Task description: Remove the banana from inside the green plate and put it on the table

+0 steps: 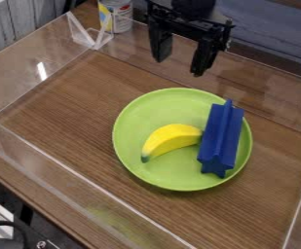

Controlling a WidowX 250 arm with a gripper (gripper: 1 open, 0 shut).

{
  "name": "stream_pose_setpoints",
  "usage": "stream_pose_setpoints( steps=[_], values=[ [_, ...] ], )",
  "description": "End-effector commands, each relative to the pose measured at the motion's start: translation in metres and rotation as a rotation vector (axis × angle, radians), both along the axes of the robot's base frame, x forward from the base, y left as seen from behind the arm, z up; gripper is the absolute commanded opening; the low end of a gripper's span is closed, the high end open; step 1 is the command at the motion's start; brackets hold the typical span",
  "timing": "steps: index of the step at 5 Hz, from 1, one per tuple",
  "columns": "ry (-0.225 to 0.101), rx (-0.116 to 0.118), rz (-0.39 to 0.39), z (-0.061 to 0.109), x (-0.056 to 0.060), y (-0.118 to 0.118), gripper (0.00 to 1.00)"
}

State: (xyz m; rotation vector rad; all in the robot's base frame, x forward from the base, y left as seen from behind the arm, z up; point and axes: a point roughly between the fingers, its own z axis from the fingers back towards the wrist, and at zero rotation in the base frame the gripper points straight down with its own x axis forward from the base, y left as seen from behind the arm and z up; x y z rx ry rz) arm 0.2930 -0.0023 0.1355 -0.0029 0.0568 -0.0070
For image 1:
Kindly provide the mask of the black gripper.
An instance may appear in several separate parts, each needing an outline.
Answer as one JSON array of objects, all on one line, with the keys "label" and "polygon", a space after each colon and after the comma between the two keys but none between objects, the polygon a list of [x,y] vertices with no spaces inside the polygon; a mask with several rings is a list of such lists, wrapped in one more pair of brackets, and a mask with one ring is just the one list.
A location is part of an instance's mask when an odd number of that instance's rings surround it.
[{"label": "black gripper", "polygon": [[190,73],[201,77],[226,48],[232,19],[217,8],[217,0],[146,0],[151,54],[163,62],[173,53],[173,33],[197,42]]}]

